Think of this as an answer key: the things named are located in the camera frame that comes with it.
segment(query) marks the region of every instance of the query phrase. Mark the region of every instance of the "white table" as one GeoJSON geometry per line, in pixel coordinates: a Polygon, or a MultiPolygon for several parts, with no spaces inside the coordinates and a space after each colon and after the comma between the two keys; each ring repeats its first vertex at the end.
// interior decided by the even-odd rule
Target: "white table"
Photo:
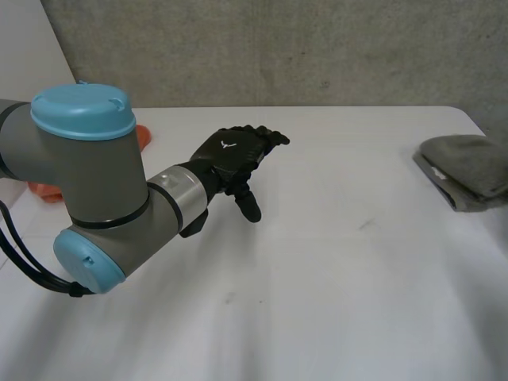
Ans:
{"type": "MultiPolygon", "coordinates": [[[[279,129],[252,179],[249,224],[217,196],[107,295],[41,290],[0,271],[0,380],[508,379],[508,213],[456,214],[411,156],[425,139],[481,133],[448,107],[136,110],[148,177],[215,130],[279,129]]],[[[23,239],[54,271],[64,205],[25,193],[23,239]]]]}

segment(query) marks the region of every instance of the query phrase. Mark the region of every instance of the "folded gray towel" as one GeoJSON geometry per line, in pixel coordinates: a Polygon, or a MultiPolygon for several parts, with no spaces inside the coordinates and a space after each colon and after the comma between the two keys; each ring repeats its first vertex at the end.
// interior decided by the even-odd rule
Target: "folded gray towel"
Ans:
{"type": "Polygon", "coordinates": [[[435,137],[421,144],[414,161],[454,210],[508,203],[508,152],[486,137],[435,137]]]}

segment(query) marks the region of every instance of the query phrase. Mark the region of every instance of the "orange cloth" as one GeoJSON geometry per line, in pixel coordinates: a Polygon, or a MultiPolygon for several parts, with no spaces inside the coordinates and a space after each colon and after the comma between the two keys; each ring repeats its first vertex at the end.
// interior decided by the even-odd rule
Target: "orange cloth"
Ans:
{"type": "MultiPolygon", "coordinates": [[[[137,142],[140,145],[140,152],[152,141],[150,130],[143,125],[136,125],[137,142]]],[[[53,203],[63,201],[60,188],[54,185],[28,183],[30,190],[40,196],[45,202],[53,203]]]]}

